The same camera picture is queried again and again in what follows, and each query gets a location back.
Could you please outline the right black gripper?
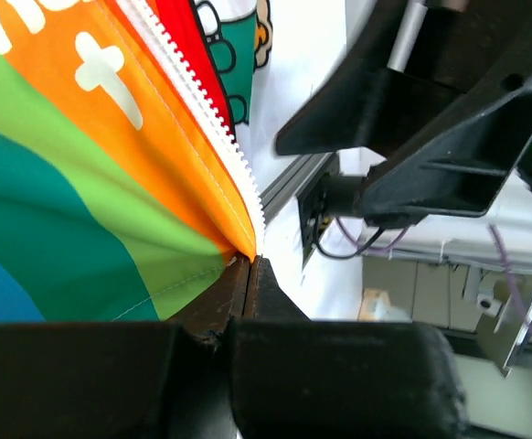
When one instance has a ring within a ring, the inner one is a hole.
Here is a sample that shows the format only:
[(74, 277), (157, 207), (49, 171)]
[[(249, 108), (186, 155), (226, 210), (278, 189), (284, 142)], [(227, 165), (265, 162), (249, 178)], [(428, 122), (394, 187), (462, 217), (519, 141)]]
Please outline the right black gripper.
[(274, 141), (278, 155), (359, 146), (391, 154), (355, 197), (376, 227), (482, 217), (513, 171), (532, 189), (532, 1), (377, 1)]

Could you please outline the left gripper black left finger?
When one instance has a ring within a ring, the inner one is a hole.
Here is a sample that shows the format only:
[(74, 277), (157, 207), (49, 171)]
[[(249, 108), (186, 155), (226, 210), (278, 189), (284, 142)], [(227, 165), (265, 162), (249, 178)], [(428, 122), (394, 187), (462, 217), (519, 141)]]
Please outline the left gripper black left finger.
[(0, 325), (0, 438), (233, 438), (219, 345), (239, 316), (238, 257), (162, 322)]

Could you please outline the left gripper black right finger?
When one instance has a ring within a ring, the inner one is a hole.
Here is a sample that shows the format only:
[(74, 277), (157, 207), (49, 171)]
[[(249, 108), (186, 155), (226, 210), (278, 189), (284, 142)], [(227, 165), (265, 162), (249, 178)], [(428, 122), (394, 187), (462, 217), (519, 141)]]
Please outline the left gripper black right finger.
[(465, 393), (439, 329), (310, 320), (265, 258), (247, 293), (250, 316), (231, 321), (224, 343), (243, 437), (464, 437)]

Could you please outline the rainbow hooded kids jacket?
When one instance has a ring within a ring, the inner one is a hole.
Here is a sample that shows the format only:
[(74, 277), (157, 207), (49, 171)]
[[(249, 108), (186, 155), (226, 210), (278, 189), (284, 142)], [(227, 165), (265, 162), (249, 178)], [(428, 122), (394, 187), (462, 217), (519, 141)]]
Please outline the rainbow hooded kids jacket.
[(0, 1), (0, 323), (164, 320), (264, 247), (341, 1)]

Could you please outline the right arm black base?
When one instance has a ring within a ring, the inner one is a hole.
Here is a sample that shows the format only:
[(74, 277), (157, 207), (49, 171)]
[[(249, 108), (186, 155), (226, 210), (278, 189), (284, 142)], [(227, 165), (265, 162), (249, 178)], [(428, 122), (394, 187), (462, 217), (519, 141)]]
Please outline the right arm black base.
[(303, 264), (313, 252), (332, 261), (348, 261), (356, 251), (346, 254), (327, 250), (323, 245), (325, 231), (336, 218), (355, 219), (355, 204), (362, 187), (362, 176), (348, 176), (331, 168), (322, 168), (297, 195)]

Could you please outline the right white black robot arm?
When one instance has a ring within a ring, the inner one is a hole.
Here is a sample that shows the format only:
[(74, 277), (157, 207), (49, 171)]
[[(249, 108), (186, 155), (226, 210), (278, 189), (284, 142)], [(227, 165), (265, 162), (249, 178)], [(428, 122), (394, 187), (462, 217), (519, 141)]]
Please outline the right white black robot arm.
[(319, 211), (409, 229), (416, 251), (490, 260), (487, 226), (532, 263), (532, 1), (377, 1), (351, 48), (275, 138), (280, 155), (364, 146)]

